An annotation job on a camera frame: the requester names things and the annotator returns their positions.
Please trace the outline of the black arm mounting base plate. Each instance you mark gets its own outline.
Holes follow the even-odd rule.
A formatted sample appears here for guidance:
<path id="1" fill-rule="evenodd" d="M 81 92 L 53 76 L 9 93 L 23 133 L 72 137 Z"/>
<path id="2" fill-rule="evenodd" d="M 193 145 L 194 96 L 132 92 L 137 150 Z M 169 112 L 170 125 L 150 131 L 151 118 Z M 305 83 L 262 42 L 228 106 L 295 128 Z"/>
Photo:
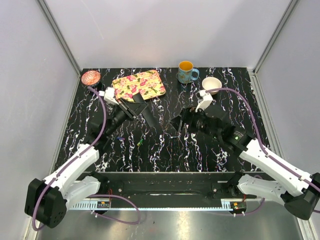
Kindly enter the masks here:
<path id="1" fill-rule="evenodd" d="M 102 172 L 103 187 L 129 200 L 147 196 L 196 195 L 212 199 L 253 199 L 241 193 L 231 179 L 234 172 Z"/>

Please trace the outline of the black remote control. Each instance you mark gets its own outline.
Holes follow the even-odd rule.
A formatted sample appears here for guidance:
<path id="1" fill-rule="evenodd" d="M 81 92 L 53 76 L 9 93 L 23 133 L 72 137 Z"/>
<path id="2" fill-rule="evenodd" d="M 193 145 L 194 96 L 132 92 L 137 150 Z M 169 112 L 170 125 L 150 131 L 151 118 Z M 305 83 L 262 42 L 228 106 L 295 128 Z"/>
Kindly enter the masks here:
<path id="1" fill-rule="evenodd" d="M 148 107 L 146 107 L 146 108 L 143 110 L 142 116 L 143 116 L 143 118 L 145 119 L 145 121 L 146 121 L 146 123 L 147 123 L 147 125 L 148 125 L 149 127 L 155 127 L 155 126 L 156 126 L 157 121 L 156 121 L 156 119 L 154 118 L 151 110 L 150 110 Z"/>

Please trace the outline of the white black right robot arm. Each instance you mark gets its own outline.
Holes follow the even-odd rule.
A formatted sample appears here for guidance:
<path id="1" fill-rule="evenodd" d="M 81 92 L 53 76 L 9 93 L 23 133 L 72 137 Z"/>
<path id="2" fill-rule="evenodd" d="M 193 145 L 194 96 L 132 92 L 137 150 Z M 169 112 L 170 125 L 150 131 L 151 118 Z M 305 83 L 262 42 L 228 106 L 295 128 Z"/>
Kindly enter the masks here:
<path id="1" fill-rule="evenodd" d="M 195 107 L 183 108 L 170 120 L 177 132 L 183 127 L 190 133 L 202 132 L 216 140 L 226 152 L 260 168 L 272 181 L 236 173 L 220 190 L 233 198 L 254 195 L 276 202 L 293 216 L 309 220 L 320 200 L 320 174 L 311 174 L 285 161 L 260 144 L 245 129 L 233 125 L 224 113 L 210 116 Z"/>

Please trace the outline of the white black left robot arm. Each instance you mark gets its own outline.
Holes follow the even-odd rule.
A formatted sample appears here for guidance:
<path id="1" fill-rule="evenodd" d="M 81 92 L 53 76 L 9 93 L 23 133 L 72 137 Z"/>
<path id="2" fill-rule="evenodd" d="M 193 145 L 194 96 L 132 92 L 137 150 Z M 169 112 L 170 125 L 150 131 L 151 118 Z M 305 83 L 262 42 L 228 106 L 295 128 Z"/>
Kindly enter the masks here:
<path id="1" fill-rule="evenodd" d="M 103 111 L 101 124 L 91 127 L 85 142 L 56 171 L 42 180 L 35 178 L 28 185 L 24 212 L 32 218 L 31 224 L 35 231 L 41 230 L 37 223 L 55 228 L 67 211 L 84 199 L 89 199 L 89 206 L 84 209 L 90 210 L 96 217 L 102 217 L 109 210 L 112 199 L 124 200 L 137 208 L 129 199 L 113 194 L 109 179 L 96 171 L 78 179 L 105 153 L 112 134 L 124 122 L 136 119 L 148 107 L 144 101 L 129 102 L 123 98 L 115 100 L 101 96 L 98 99 Z M 115 104 L 111 116 L 107 116 L 105 100 Z"/>

